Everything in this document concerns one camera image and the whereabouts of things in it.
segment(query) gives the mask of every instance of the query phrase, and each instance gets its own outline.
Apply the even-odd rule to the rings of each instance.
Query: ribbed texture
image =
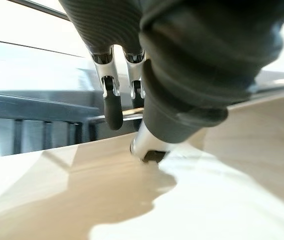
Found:
[[[141,52],[141,12],[131,0],[59,0],[93,54],[121,45],[129,54]]]
[[[167,92],[197,108],[221,109],[249,99],[255,76],[282,49],[284,0],[168,0],[175,5],[161,13],[155,10],[163,4],[155,2],[164,1],[148,1],[153,8],[143,12],[148,25],[140,42],[154,75]]]

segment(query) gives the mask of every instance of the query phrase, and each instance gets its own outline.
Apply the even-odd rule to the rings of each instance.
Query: silver metal bracket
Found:
[[[168,143],[156,138],[142,121],[141,127],[131,143],[130,151],[143,162],[162,160],[166,153],[173,150],[178,144]]]
[[[139,55],[129,55],[127,53],[124,53],[125,60],[127,64],[127,74],[128,74],[128,80],[129,80],[129,86],[131,89],[131,98],[135,99],[135,81],[140,81],[140,94],[141,98],[145,98],[145,91],[143,89],[143,85],[141,82],[141,75],[142,75],[142,64],[146,59],[146,54],[143,52]]]
[[[106,81],[112,78],[113,82],[113,93],[115,96],[120,96],[120,82],[118,80],[118,74],[116,70],[114,60],[114,49],[113,46],[110,49],[110,54],[94,55],[91,54],[93,62],[95,64],[98,79],[103,88],[103,97],[107,97]]]

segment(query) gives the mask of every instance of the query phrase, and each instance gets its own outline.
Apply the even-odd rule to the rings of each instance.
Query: wooden table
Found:
[[[0,240],[284,240],[284,94],[230,112],[159,166],[134,134],[0,157]]]

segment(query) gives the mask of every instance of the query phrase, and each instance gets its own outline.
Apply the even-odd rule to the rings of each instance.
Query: black chair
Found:
[[[67,123],[67,145],[95,140],[95,126],[89,124],[99,109],[28,97],[0,94],[0,119],[14,120],[13,154],[21,153],[23,121],[41,121],[42,149],[52,148],[52,123]]]

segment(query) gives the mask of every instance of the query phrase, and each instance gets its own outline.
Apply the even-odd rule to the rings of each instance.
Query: metal rod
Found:
[[[53,50],[44,49],[44,48],[35,47],[35,46],[22,45],[22,44],[8,42],[8,41],[0,41],[0,43],[1,44],[10,44],[10,45],[15,45],[15,46],[20,46],[20,47],[26,47],[26,48],[30,48],[30,49],[38,49],[38,50],[48,51],[48,52],[57,53],[57,54],[64,54],[64,55],[74,56],[74,57],[78,57],[78,58],[84,58],[83,56],[73,55],[73,54],[60,52],[60,51],[53,51]]]
[[[82,124],[76,123],[75,124],[75,144],[82,143]]]
[[[89,141],[96,141],[97,140],[97,131],[96,131],[96,125],[95,124],[89,124],[88,125],[88,133],[89,133]]]
[[[29,0],[8,0],[8,1],[10,1],[12,3],[23,5],[25,7],[31,8],[31,9],[38,10],[38,11],[46,13],[46,14],[50,14],[50,15],[55,16],[55,17],[60,18],[60,19],[70,21],[70,19],[68,19],[67,15],[65,13],[62,13],[60,11],[54,10],[50,7],[38,4],[38,3],[33,2],[33,1],[29,1]]]
[[[88,122],[82,123],[81,131],[82,131],[81,143],[89,142],[90,141],[90,137],[89,137],[89,125],[88,125]]]
[[[45,149],[52,148],[52,123],[48,121],[43,122],[43,147]]]
[[[72,123],[67,123],[67,145],[75,144],[75,125]]]
[[[13,154],[20,154],[22,151],[22,120],[14,120]]]
[[[136,120],[136,119],[142,119],[143,118],[143,107],[134,108],[130,110],[123,111],[123,120],[124,121],[130,121],[130,120]],[[100,124],[105,122],[105,116],[94,116],[89,119],[89,124]]]
[[[284,92],[284,79],[263,82],[257,85],[257,90],[251,96],[251,100],[268,97]]]

